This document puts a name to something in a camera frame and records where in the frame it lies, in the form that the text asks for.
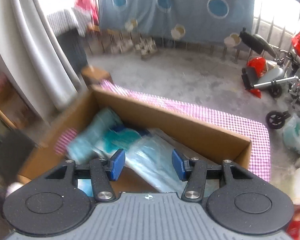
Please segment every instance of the white wall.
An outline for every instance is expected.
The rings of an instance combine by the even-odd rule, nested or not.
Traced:
[[[47,119],[55,107],[30,61],[10,0],[0,0],[0,69],[28,105]]]

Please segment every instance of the cardboard box wall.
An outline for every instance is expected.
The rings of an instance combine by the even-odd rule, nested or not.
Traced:
[[[69,128],[74,128],[78,132],[83,131],[95,114],[104,107],[112,108],[124,123],[139,128],[161,129],[215,163],[220,164],[222,160],[230,159],[246,169],[249,166],[251,152],[249,138],[94,86],[61,114],[39,147],[32,152],[19,174],[34,179],[63,161],[63,157],[54,153],[54,146],[60,135]],[[156,191],[126,167],[119,180],[112,182],[112,186],[116,193]]]

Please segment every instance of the black wheel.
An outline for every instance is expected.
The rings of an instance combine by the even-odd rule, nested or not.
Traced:
[[[279,98],[282,95],[282,86],[280,85],[271,86],[268,91],[273,98]]]
[[[269,128],[277,130],[284,126],[286,118],[282,112],[271,111],[266,116],[266,122]]]

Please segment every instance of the pink striped fabric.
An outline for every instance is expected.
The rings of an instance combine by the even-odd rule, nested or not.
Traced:
[[[101,83],[101,87],[104,90],[160,106],[248,136],[252,141],[249,170],[265,181],[270,181],[270,140],[268,130],[263,124],[203,106],[127,90],[107,80]]]
[[[67,129],[66,131],[64,131],[56,142],[54,152],[57,155],[65,155],[66,147],[77,136],[77,134],[78,132],[76,129]]]

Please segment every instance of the wooden stick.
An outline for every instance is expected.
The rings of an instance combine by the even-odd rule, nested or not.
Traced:
[[[4,115],[3,112],[0,110],[0,119],[10,128],[10,129],[16,129],[16,126]]]

